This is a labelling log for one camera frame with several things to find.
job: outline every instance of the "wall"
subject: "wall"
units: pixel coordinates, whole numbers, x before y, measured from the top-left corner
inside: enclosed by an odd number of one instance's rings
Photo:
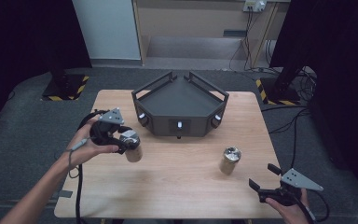
[[[91,59],[141,59],[131,0],[73,3]]]

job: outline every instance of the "human hand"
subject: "human hand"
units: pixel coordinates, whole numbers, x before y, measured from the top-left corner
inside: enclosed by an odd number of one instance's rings
[[[59,160],[65,161],[66,163],[69,161],[69,151],[74,145],[82,141],[83,139],[87,139],[90,137],[90,129],[93,123],[95,123],[96,119],[90,119],[87,123],[80,128],[75,136],[72,138],[71,142],[68,144],[65,153],[63,153]],[[86,161],[89,161],[91,158],[101,154],[101,153],[113,153],[118,151],[118,146],[108,145],[108,146],[97,146],[95,145],[91,139],[87,139],[87,142],[77,150],[75,150],[71,155],[71,167],[70,169],[74,169],[79,164],[82,164]]]
[[[301,193],[301,202],[306,207],[310,207],[310,203],[308,202],[307,198],[307,190],[301,189]],[[266,203],[268,203],[271,207],[277,210],[279,214],[281,214],[286,224],[309,224],[306,216],[297,204],[292,206],[284,206],[271,198],[267,198]]]

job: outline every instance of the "gray floor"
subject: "gray floor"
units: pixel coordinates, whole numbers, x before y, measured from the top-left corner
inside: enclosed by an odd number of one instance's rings
[[[40,101],[49,74],[22,82],[0,114],[0,217],[12,204],[7,200],[22,197],[54,162],[54,152],[66,147],[78,122],[90,112],[99,90],[131,90],[168,70],[174,70],[179,76],[187,74],[188,70],[197,70],[225,91],[257,93],[254,79],[274,75],[243,73],[246,53],[242,48],[237,51],[240,43],[235,39],[153,39],[144,66],[110,63],[103,67],[96,64],[92,69],[70,70],[90,76],[86,89],[75,102]],[[258,66],[267,67],[264,59],[265,55],[262,55]],[[261,109],[275,106],[263,105],[259,95],[257,99]],[[291,108],[263,112],[268,130],[283,126],[298,111]],[[293,128],[271,134],[270,138],[281,167],[287,169],[293,155]],[[324,197],[331,208],[330,218],[325,223],[358,223],[358,181],[351,171],[338,170],[330,162],[310,116],[300,118],[297,123],[296,169],[324,186]],[[310,203],[315,215],[322,217],[325,212],[322,201],[311,194]],[[46,208],[39,223],[75,223],[72,218],[56,218],[53,208],[54,205]],[[100,223],[101,220],[88,219],[88,222]],[[252,223],[283,222],[280,219],[253,219]]]

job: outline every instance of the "wooden table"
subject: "wooden table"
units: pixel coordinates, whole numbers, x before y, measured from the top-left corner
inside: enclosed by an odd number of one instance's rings
[[[97,109],[120,108],[125,125],[141,138],[143,157],[103,154],[83,165],[81,216],[100,218],[269,218],[280,217],[249,188],[279,187],[267,169],[279,165],[255,95],[232,91],[222,124],[205,137],[154,136],[136,118],[131,91],[100,91]],[[242,158],[231,175],[219,170],[223,150],[235,146]],[[57,217],[75,217],[77,179],[66,178]]]

